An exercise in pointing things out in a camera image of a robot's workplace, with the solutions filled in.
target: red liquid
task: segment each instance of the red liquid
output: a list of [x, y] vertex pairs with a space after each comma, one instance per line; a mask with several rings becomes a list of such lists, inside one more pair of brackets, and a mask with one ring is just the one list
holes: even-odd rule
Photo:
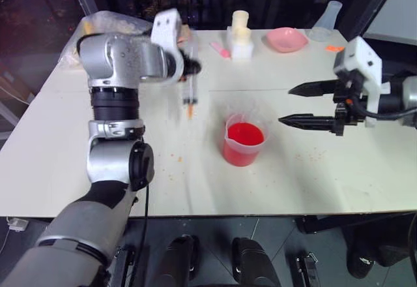
[[[242, 145], [259, 145], [264, 141], [262, 131], [255, 125], [249, 123], [234, 124], [229, 127], [227, 133], [230, 139]], [[224, 142], [223, 156], [229, 163], [235, 166], [249, 165], [255, 160], [257, 155], [258, 152], [239, 153], [229, 147], [226, 141]]]

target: pink object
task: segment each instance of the pink object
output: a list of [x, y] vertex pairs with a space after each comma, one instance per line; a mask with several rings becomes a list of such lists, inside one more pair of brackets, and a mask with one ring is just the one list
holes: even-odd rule
[[266, 34], [270, 45], [279, 52], [293, 52], [308, 43], [308, 39], [295, 28], [275, 28]]
[[210, 46], [215, 49], [222, 57], [224, 58], [228, 58], [230, 57], [230, 52], [229, 50], [226, 50], [225, 48], [223, 48], [222, 46], [220, 46], [217, 42], [211, 42]]

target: plastic bag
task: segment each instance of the plastic bag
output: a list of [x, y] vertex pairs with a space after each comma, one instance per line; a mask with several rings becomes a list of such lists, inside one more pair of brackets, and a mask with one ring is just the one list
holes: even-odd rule
[[72, 34], [70, 40], [66, 43], [59, 56], [58, 64], [63, 69], [77, 68], [80, 66], [76, 45], [78, 39], [84, 35], [94, 33], [140, 35], [151, 28], [151, 22], [110, 11], [100, 11], [85, 16], [81, 19], [74, 34]]

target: plastic syringe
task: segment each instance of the plastic syringe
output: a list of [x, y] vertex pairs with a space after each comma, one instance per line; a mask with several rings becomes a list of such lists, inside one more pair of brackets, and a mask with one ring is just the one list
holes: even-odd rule
[[[192, 38], [186, 43], [185, 50], [190, 59], [197, 59], [198, 43], [195, 32], [192, 33]], [[189, 75], [187, 77], [187, 81], [182, 87], [182, 103], [188, 105], [188, 119], [192, 119], [194, 104], [198, 103], [197, 75]]]

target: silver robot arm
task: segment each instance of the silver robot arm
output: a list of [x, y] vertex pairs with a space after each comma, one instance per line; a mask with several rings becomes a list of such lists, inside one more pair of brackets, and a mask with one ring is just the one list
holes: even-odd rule
[[155, 17], [151, 38], [103, 34], [80, 40], [94, 111], [87, 156], [91, 189], [59, 213], [3, 286], [106, 285], [106, 268], [136, 192], [154, 176], [152, 148], [143, 141], [139, 118], [139, 82], [177, 82], [200, 70], [177, 48], [179, 27], [173, 9]]

